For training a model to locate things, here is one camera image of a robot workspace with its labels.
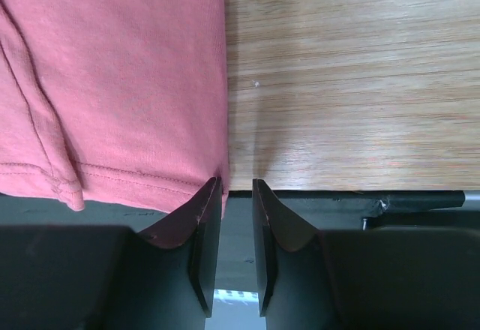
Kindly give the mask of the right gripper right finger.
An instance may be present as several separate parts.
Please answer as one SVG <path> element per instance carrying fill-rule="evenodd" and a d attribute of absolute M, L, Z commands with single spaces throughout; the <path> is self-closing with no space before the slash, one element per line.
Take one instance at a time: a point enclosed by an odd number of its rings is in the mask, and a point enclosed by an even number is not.
<path fill-rule="evenodd" d="M 383 212 L 319 229 L 253 181 L 259 313 L 268 329 L 477 329 L 479 213 Z"/>

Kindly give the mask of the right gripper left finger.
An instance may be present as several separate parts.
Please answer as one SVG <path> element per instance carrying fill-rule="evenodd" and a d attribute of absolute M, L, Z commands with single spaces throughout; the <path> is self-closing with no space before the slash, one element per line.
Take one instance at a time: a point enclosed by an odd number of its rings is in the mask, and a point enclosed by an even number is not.
<path fill-rule="evenodd" d="M 203 329 L 212 315 L 222 183 L 141 232 L 1 227 L 3 329 Z"/>

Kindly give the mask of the pink polo t shirt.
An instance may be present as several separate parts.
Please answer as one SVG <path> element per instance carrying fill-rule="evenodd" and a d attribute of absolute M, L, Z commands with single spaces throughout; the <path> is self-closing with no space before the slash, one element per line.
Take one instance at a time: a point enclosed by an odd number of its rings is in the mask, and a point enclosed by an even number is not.
<path fill-rule="evenodd" d="M 224 0 L 1 0 L 1 192 L 172 212 L 229 180 Z"/>

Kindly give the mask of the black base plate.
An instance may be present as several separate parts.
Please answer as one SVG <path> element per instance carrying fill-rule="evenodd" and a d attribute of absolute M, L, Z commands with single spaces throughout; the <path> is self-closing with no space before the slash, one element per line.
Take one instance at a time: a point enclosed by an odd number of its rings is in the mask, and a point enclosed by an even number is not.
<path fill-rule="evenodd" d="M 463 191 L 278 191 L 279 200 L 319 229 L 359 229 L 362 218 L 383 212 L 463 208 Z M 215 286 L 221 290 L 257 291 L 254 265 L 252 193 L 229 195 L 220 227 Z M 71 211 L 52 199 L 1 196 L 1 224 L 125 225 L 140 231 L 164 218 L 161 211 L 88 201 Z"/>

